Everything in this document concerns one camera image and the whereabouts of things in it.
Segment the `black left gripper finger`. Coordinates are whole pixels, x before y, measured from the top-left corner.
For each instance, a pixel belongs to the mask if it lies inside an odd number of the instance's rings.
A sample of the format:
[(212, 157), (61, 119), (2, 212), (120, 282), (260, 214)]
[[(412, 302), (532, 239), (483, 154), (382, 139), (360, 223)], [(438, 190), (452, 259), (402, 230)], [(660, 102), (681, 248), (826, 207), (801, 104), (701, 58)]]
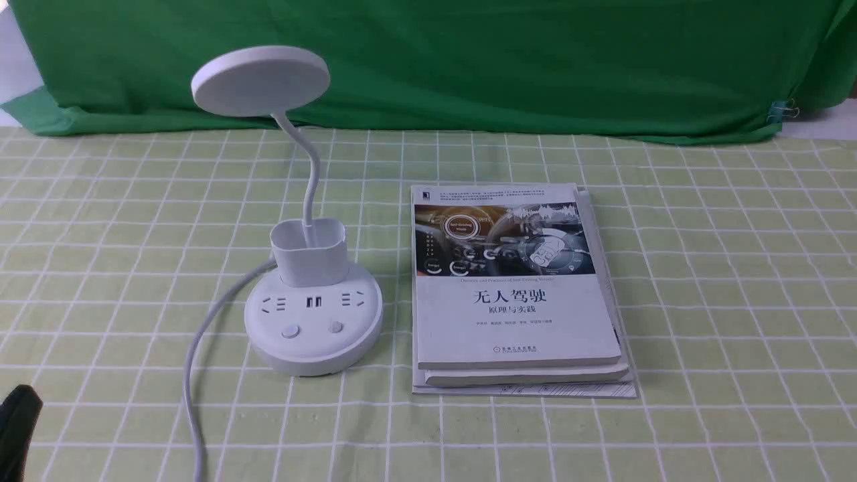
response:
[(22, 481), (43, 402), (30, 385), (16, 386), (1, 406), (1, 480)]

